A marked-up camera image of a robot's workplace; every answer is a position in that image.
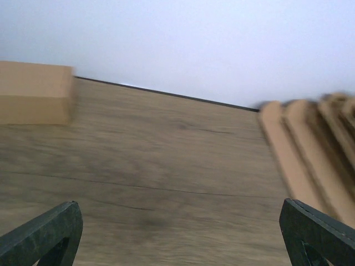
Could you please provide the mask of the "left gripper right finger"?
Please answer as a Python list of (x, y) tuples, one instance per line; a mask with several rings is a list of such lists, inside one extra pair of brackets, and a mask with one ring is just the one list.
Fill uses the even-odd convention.
[(354, 265), (354, 229), (346, 224), (290, 198), (279, 224), (292, 265)]

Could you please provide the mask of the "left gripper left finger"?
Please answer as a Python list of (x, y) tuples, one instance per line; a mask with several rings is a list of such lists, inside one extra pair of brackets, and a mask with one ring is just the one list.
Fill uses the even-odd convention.
[(83, 232), (77, 202), (63, 202), (1, 236), (1, 265), (73, 265)]

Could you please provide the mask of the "brown cardboard box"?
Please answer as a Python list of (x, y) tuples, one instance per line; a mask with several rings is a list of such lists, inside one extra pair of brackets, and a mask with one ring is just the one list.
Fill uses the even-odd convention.
[(66, 125), (74, 103), (73, 67), (1, 61), (2, 125)]

